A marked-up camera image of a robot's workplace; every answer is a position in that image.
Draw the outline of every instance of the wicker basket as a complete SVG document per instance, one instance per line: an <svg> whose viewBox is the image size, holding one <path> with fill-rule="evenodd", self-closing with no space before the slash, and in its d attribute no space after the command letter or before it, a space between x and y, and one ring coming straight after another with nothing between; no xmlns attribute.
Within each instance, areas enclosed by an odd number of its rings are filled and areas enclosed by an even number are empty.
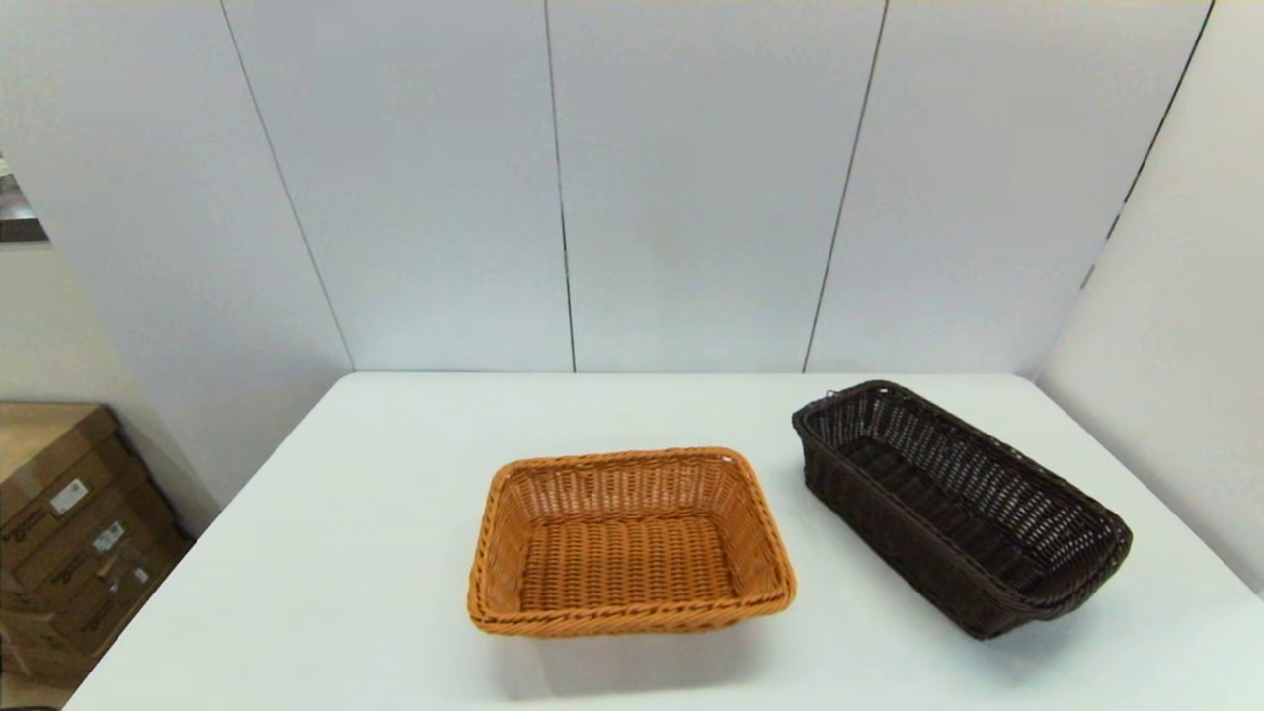
<svg viewBox="0 0 1264 711"><path fill-rule="evenodd" d="M794 415L808 488L978 639L1083 605L1127 526L1011 447L872 381Z"/></svg>
<svg viewBox="0 0 1264 711"><path fill-rule="evenodd" d="M795 582L751 466L729 449L504 466L469 614L506 635L695 633L779 612Z"/></svg>

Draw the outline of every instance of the cardboard box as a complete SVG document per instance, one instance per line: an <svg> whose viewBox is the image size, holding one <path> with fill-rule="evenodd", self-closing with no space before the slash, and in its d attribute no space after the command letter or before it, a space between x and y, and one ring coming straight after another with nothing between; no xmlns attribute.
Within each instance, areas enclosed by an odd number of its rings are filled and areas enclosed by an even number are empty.
<svg viewBox="0 0 1264 711"><path fill-rule="evenodd" d="M16 569L0 571L3 607L59 610L115 545L131 540L144 548L172 525L171 509L147 481L144 467L134 462Z"/></svg>
<svg viewBox="0 0 1264 711"><path fill-rule="evenodd" d="M0 402L0 524L115 429L100 405Z"/></svg>
<svg viewBox="0 0 1264 711"><path fill-rule="evenodd" d="M14 569L48 540L71 516L86 509L131 457L118 438L107 436L75 462L52 486L0 526L0 568Z"/></svg>
<svg viewBox="0 0 1264 711"><path fill-rule="evenodd" d="M174 528L149 547L116 553L106 568L109 584L85 586L61 612L0 610L0 640L15 649L96 655L130 620L183 555L187 543Z"/></svg>
<svg viewBox="0 0 1264 711"><path fill-rule="evenodd" d="M58 688L77 688L100 659L73 652L0 645L0 667L5 673Z"/></svg>

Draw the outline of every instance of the basket bottom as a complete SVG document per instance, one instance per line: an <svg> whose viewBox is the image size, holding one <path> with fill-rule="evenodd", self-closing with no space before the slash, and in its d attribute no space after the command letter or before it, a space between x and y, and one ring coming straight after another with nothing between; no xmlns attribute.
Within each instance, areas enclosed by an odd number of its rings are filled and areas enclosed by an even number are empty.
<svg viewBox="0 0 1264 711"><path fill-rule="evenodd" d="M935 485L934 478L891 445L861 438L843 444L841 450L878 485L1009 584L1026 591L1045 577L1045 566L1014 543L1007 531L949 497Z"/></svg>
<svg viewBox="0 0 1264 711"><path fill-rule="evenodd" d="M532 531L521 609L568 610L736 597L719 531L703 515L564 520Z"/></svg>

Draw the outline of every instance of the barcode label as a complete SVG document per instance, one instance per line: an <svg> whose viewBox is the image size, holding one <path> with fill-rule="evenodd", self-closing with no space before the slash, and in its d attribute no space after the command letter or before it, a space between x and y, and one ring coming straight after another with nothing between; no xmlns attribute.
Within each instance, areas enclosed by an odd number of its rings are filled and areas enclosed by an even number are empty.
<svg viewBox="0 0 1264 711"><path fill-rule="evenodd" d="M95 548L97 553L105 553L106 550L114 548L115 543L119 543L119 539L123 538L124 533L126 531L123 530L123 524L115 521L110 524L110 528L101 531L101 535L96 536L96 540L92 541L92 548Z"/></svg>
<svg viewBox="0 0 1264 711"><path fill-rule="evenodd" d="M61 516L75 507L76 504L83 501L87 496L87 485L80 479L75 479L66 485L66 488L57 492L57 496L52 497L48 502L53 506L53 511Z"/></svg>

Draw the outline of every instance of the basket rim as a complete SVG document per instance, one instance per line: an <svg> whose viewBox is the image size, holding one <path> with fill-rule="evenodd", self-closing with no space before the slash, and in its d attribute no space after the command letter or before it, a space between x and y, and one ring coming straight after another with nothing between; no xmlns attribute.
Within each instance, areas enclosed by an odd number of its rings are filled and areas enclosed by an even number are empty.
<svg viewBox="0 0 1264 711"><path fill-rule="evenodd" d="M1092 515L1097 516L1103 528L1109 529L1114 535L1112 548L1107 554L1103 555L1103 564L1098 569L1085 579L1078 586L1060 592L1057 596L1038 596L1028 595L1018 588L1015 588L1009 582L1001 579L999 576L985 568L975 559L973 555L967 553L961 545L953 540L951 536L940 531L934 524L928 521L921 514L913 510L904 501L895 496L887 487L878 485L865 471L863 467L857 466L847 457L834 452L817 433L814 433L806 424L806 419L822 410L836 406L848 399L863 395L872 390L894 390L904 396L911 396L920 401L920 404L938 416L943 417L953 426L958 428L962 434L973 439L976 443L982 444L986 448L986 453L994 459L1004 459L1007 464L1019 464L1028 469L1029 473L1034 474L1038 481L1045 486L1042 490L1058 498L1064 505L1079 506L1088 510ZM977 584L983 587L987 593L999 601L1004 601L1009 607L1014 610L1021 610L1030 614L1057 614L1064 607L1074 607L1077 600L1085 591L1092 591L1105 578L1114 574L1115 569L1119 567L1119 562L1126 554L1131 545L1131 531L1122 519L1105 505L1102 505L1096 498L1088 496L1078 487L1071 482L1063 479L1058 474L1050 472L1045 467L1040 466L1038 462L1030 457L1023 454L1014 447L1005 444L1004 442L996 439L995 436L980 430L978 428L971 425L969 423L962 420L957 415L944 410L932 400L919 395L918 392L901 386L899 383L886 381L886 380L871 380L856 386L839 390L829 391L825 397L814 400L808 405L800 407L791 417L795 430L804 443L809 444L818 454L827 457L833 464L844 467L849 472L858 474L858 478L870 490L876 491L884 500L895 505L904 512L913 522L923 536L932 536L942 548L948 549L952 559L957 562L957 567L962 568L963 572L969 576Z"/></svg>
<svg viewBox="0 0 1264 711"><path fill-rule="evenodd" d="M618 466L621 463L643 459L698 457L720 458L732 463L734 473L741 479L743 487L753 495L753 506L760 519L760 528L763 530L763 535L769 539L774 552L777 583L771 592L707 600L641 602L635 605L608 605L600 607L565 607L559 610L531 610L518 612L497 611L488 605L487 591L483 586L483 581L490 541L495 534L498 500L504 491L504 487L516 474L541 467L589 468L603 464ZM541 622L557 622L566 620L586 621L600 619L616 621L631 617L645 617L646 622L652 622L655 617L674 617L680 614L690 612L705 616L707 621L710 622L737 621L748 616L771 614L786 609L790 602L794 601L795 590L796 583L794 569L790 566L790 558L786 554L785 544L781 540L781 534L779 533L776 521L769 509L767 498L760 486L758 477L756 476L750 462L747 462L741 453L726 447L684 447L669 449L633 449L603 454L537 457L531 459L517 459L501 467L501 469L497 471L495 476L492 478L487 506L483 511L483 524L479 530L478 549L474 557L474 566L470 568L466 606L469 609L470 620L477 626L484 631L503 634L506 631L511 631L514 626L536 625ZM751 609L757 609L760 611L743 614Z"/></svg>

